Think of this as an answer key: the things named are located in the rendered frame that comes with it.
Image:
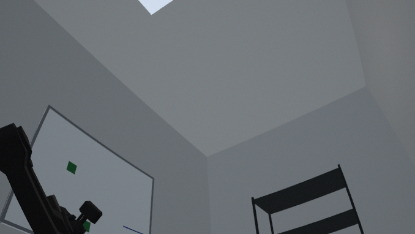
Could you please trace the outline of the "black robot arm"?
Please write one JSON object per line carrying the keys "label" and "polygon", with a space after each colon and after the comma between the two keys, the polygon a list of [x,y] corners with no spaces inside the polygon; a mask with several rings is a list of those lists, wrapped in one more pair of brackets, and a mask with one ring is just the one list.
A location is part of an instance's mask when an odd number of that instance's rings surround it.
{"label": "black robot arm", "polygon": [[23,128],[14,123],[0,128],[0,171],[11,188],[34,234],[75,234],[76,219],[59,206],[55,195],[46,196],[33,169],[31,146]]}

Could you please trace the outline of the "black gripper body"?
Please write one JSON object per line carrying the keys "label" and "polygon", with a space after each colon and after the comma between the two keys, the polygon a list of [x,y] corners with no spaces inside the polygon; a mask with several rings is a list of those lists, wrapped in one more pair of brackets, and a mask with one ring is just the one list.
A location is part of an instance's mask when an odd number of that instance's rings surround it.
{"label": "black gripper body", "polygon": [[75,229],[75,234],[84,234],[87,230],[83,227],[83,224],[88,219],[92,223],[96,223],[102,216],[101,210],[99,210],[91,201],[85,201],[79,209],[81,214],[75,219],[71,219],[69,222]]}

